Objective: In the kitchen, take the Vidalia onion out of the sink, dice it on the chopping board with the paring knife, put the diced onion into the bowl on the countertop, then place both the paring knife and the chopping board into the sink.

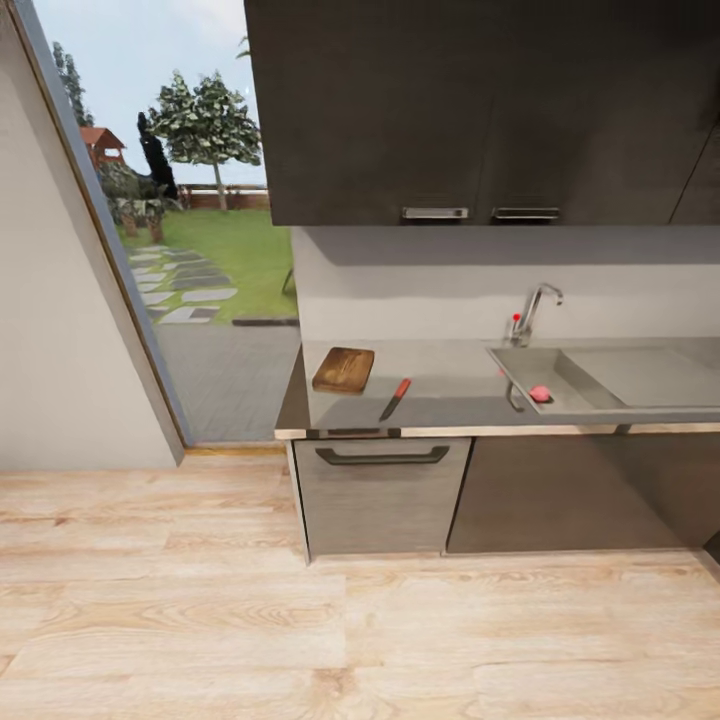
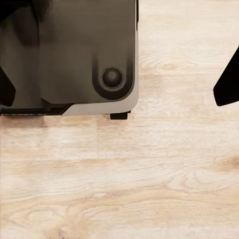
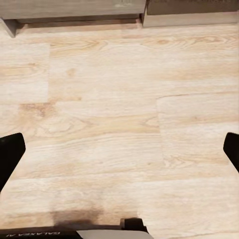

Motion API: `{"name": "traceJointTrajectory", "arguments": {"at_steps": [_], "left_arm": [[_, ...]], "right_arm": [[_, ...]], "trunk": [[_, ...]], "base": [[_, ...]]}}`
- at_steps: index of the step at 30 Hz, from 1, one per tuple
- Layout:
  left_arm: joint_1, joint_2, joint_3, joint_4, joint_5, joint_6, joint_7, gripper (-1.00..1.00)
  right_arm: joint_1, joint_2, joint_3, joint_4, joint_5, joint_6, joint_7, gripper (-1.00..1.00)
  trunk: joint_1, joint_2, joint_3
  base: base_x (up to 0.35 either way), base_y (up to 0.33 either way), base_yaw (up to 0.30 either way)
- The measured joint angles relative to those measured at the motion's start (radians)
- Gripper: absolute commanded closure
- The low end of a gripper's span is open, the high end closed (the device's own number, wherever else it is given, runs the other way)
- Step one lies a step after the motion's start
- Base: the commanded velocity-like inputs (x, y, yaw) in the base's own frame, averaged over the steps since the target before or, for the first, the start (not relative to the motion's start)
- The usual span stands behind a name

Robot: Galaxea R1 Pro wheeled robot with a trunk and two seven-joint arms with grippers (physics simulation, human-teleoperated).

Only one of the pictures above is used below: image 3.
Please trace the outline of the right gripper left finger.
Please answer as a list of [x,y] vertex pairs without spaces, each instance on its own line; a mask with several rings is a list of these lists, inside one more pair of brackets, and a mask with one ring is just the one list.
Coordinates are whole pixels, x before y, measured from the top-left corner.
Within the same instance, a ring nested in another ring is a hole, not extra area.
[[26,151],[21,132],[0,138],[0,192]]

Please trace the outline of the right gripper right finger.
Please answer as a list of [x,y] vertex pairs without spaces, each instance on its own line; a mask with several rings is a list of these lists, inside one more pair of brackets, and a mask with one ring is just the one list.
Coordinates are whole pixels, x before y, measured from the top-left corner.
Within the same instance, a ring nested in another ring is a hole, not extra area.
[[223,150],[239,173],[239,134],[227,132]]

